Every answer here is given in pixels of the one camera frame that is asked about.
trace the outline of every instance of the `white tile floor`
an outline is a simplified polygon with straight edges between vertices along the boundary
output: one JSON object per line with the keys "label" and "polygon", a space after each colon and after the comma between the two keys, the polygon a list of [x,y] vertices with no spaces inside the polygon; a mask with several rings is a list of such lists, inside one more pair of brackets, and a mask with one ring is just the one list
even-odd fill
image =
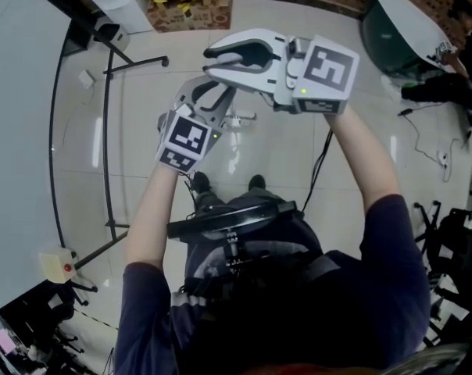
{"label": "white tile floor", "polygon": [[[137,34],[126,53],[132,59],[168,55],[170,66],[152,64],[120,73],[112,81],[109,103],[109,172],[116,219],[129,223],[154,165],[158,143],[156,121],[173,101],[185,80],[199,75],[206,60],[203,50],[226,34],[265,27],[284,34],[312,37],[320,34],[360,54],[359,72],[350,104],[391,152],[408,206],[433,200],[443,202],[442,213],[451,207],[465,208],[472,170],[472,138],[468,147],[453,144],[452,173],[444,183],[434,162],[414,151],[416,132],[397,113],[404,109],[386,94],[381,73],[369,60],[359,35],[359,22],[332,12],[265,0],[234,0],[229,31],[190,31],[172,34]],[[66,243],[80,257],[106,243],[107,219],[102,186],[102,153],[99,136],[104,82],[102,71],[107,49],[95,45],[65,60],[59,82],[55,115],[55,185]],[[115,65],[121,64],[116,59]],[[78,83],[81,70],[97,80],[93,91]],[[268,188],[299,206],[306,199],[311,169],[323,148],[327,124],[320,115],[290,116],[274,113],[258,95],[238,92],[234,105],[258,113],[253,127],[225,134],[205,162],[215,191],[229,199],[245,191],[250,177],[261,173]],[[453,138],[463,139],[457,110],[442,105],[415,112],[411,120],[420,132],[419,148],[429,155],[447,152]],[[173,204],[173,220],[190,213],[191,197],[179,181]],[[412,210],[415,231],[421,218]],[[306,219],[317,232],[324,250],[338,249],[359,257],[363,236],[361,196],[338,143],[332,141]],[[117,245],[83,268],[82,277],[99,287],[86,295],[91,304],[80,311],[111,326],[118,325],[123,262]],[[166,276],[172,289],[182,285],[186,248],[169,241]],[[86,353],[81,359],[102,372],[116,340],[116,331],[77,313],[64,324],[80,336]]]}

